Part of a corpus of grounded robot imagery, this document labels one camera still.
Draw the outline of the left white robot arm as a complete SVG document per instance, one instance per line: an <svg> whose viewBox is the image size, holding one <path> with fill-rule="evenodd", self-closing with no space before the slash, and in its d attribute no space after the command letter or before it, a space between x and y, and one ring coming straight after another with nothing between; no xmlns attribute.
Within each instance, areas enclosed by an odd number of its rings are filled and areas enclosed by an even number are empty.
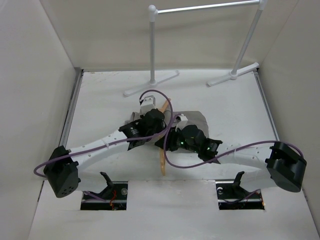
<svg viewBox="0 0 320 240"><path fill-rule="evenodd" d="M78 188L79 172L112 155L143 146L165 128L164 113L151 109L102 139L69 150L64 146L55 148L43 173L55 196L64 198Z"/></svg>

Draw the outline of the wooden clothes hanger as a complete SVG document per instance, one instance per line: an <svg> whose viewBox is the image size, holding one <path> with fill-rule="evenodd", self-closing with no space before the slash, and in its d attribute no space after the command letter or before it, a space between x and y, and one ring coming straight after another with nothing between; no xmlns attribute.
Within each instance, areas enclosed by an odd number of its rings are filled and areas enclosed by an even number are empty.
<svg viewBox="0 0 320 240"><path fill-rule="evenodd" d="M161 107L160 111L164 113L165 119L170 121L172 110L169 106L169 102L166 100L163 106ZM166 175L166 160L165 160L165 155L164 155L164 150L160 149L159 150L159 160L160 160L160 170L161 174L163 176Z"/></svg>

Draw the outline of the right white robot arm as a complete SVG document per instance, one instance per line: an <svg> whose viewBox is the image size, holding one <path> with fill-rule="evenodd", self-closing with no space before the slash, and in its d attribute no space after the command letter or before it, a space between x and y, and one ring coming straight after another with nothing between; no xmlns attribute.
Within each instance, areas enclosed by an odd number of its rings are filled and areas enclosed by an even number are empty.
<svg viewBox="0 0 320 240"><path fill-rule="evenodd" d="M307 161L290 143L265 140L247 145L231 145L206 137L196 125L172 128L165 136L164 149L196 153L204 164L233 164L255 168L237 173L232 192L238 198L249 192L279 187L287 192L301 191Z"/></svg>

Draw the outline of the grey trousers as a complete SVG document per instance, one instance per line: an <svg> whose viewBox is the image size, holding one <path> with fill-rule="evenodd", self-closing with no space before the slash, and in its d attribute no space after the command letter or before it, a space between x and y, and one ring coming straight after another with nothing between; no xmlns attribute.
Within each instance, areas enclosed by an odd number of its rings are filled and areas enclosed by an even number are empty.
<svg viewBox="0 0 320 240"><path fill-rule="evenodd" d="M198 129L202 130L204 135L209 138L209 126L207 123L207 120L205 118L205 116L200 112L200 111L193 111L193 110L187 110L187 111L174 111L173 115L175 116L176 114L183 114L186 118L187 118L187 124L186 126L189 125L196 125ZM164 121L166 124L169 123L170 120L170 116L171 116L171 110L169 110L169 108L167 108L164 111ZM124 124L128 124L131 123L135 120L140 119L140 115L138 112L132 112L131 116L129 117L128 120L124 121Z"/></svg>

